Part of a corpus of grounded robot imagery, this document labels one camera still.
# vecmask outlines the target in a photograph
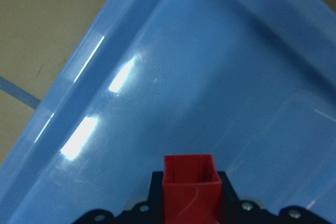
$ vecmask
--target screw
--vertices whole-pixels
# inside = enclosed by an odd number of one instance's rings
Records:
[[[95,220],[95,222],[104,221],[105,220],[105,215],[97,215],[94,220]]]
[[[147,212],[147,211],[149,211],[149,206],[147,206],[147,205],[142,205],[142,206],[139,208],[139,210],[140,210],[141,212]]]
[[[301,217],[301,214],[298,210],[295,209],[290,209],[288,211],[288,214],[290,217],[294,218],[294,219],[299,219]]]
[[[243,202],[242,203],[242,208],[246,211],[251,211],[253,209],[253,205],[250,202]]]

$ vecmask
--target black plastic mount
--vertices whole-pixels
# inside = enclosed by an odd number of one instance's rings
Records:
[[[261,209],[249,200],[239,200],[225,172],[218,172],[223,187],[221,197],[221,223],[227,224],[327,224],[321,217],[297,206],[286,207],[279,216]],[[136,204],[132,210],[114,216],[111,212],[96,209],[87,212],[74,224],[162,224],[163,172],[153,172],[148,200]]]

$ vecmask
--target scratch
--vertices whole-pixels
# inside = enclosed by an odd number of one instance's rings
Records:
[[[41,73],[42,67],[43,67],[43,63],[41,64],[41,66],[40,66],[40,68],[39,68],[39,70],[38,70],[38,72],[37,72],[37,75],[36,75],[36,76],[39,76],[39,74]]]
[[[79,180],[79,179],[76,179],[75,182],[76,183],[81,183],[81,184],[86,184],[87,183],[87,181]]]
[[[200,194],[200,191],[199,191],[198,187],[196,187],[195,197],[193,198],[192,201],[190,201],[190,203],[181,212],[178,213],[178,215],[181,215],[184,212],[186,212],[188,210],[188,208],[197,200],[199,194]]]
[[[104,171],[102,172],[101,174],[99,174],[96,178],[95,178],[95,181],[96,180],[99,180],[101,177],[103,177],[106,173],[108,173],[107,171]]]
[[[326,115],[326,114],[324,114],[323,112],[321,112],[321,111],[319,111],[319,110],[314,110],[314,111],[316,111],[316,112],[319,113],[320,115],[323,115],[323,116],[325,116],[326,118],[328,118],[328,119],[330,119],[330,120],[336,122],[336,119],[335,119],[335,118],[332,118],[331,116]]]
[[[58,45],[58,46],[65,47],[65,48],[70,49],[70,50],[73,50],[73,46],[72,45],[67,45],[67,44],[63,44],[63,43],[60,43],[60,42],[54,42],[54,44]]]

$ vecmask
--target beige floor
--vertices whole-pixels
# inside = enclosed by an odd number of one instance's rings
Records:
[[[0,0],[0,77],[42,99],[104,2]],[[0,91],[0,164],[33,111]]]

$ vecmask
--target red square tube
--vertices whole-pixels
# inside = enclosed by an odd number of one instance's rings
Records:
[[[220,222],[222,181],[212,155],[165,156],[162,189],[165,224]]]

